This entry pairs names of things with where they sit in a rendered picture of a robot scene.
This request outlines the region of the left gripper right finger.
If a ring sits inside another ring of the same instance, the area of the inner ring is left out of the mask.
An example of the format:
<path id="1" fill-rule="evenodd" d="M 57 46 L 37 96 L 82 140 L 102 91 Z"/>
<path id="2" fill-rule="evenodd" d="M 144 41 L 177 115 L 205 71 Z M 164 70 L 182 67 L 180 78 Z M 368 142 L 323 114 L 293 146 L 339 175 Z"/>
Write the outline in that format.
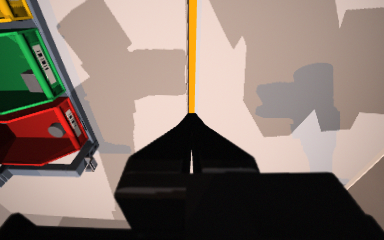
<path id="1" fill-rule="evenodd" d="M 195 153 L 196 148 L 196 153 Z M 241 149 L 192 113 L 193 173 L 261 173 L 251 154 Z"/>

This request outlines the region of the green open bin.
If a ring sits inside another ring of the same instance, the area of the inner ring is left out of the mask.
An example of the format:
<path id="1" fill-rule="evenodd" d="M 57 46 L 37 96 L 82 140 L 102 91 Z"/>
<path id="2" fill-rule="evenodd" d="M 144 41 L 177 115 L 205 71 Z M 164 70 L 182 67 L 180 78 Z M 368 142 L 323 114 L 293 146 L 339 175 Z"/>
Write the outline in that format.
<path id="1" fill-rule="evenodd" d="M 43 93 L 25 85 L 20 73 L 30 69 Z M 65 90 L 38 28 L 0 29 L 0 115 L 54 101 Z"/>

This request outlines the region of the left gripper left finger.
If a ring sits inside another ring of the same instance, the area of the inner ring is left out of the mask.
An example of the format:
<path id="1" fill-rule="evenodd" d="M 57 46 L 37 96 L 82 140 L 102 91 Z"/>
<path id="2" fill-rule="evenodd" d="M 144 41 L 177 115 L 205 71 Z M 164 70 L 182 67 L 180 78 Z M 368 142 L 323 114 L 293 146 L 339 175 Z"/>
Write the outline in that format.
<path id="1" fill-rule="evenodd" d="M 187 154 L 188 150 L 188 154 Z M 142 149 L 129 156 L 127 171 L 180 171 L 190 173 L 192 151 L 192 113 Z"/>

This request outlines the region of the red bin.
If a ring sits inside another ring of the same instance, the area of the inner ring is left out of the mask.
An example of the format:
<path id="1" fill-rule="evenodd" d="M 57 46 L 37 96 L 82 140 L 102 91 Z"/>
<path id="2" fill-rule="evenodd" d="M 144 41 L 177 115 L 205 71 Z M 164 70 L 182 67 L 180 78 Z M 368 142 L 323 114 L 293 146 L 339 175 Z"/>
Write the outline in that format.
<path id="1" fill-rule="evenodd" d="M 55 122 L 61 123 L 67 133 L 61 138 L 48 132 Z M 42 166 L 79 151 L 86 136 L 69 97 L 3 114 L 0 115 L 0 164 Z"/>

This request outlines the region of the dark grey shelf rack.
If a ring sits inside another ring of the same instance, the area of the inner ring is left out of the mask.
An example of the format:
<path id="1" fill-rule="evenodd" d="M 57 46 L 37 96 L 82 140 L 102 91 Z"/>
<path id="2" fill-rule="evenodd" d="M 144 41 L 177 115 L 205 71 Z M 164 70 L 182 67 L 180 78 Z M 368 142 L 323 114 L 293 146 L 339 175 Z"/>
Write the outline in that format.
<path id="1" fill-rule="evenodd" d="M 43 13 L 37 0 L 26 0 L 32 13 L 32 19 L 1 22 L 0 29 L 38 28 L 47 47 L 51 59 L 65 87 L 60 97 L 69 97 L 75 111 L 87 134 L 87 142 L 76 155 L 71 164 L 45 164 L 45 165 L 1 165 L 0 188 L 13 176 L 50 176 L 50 177 L 80 177 L 85 172 L 94 172 L 97 162 L 93 155 L 100 146 L 91 125 L 86 117 L 76 91 L 72 85 L 58 49 L 47 26 Z M 88 166 L 87 166 L 88 165 Z M 86 167 L 87 166 L 87 167 Z M 85 169 L 86 168 L 86 169 Z"/>

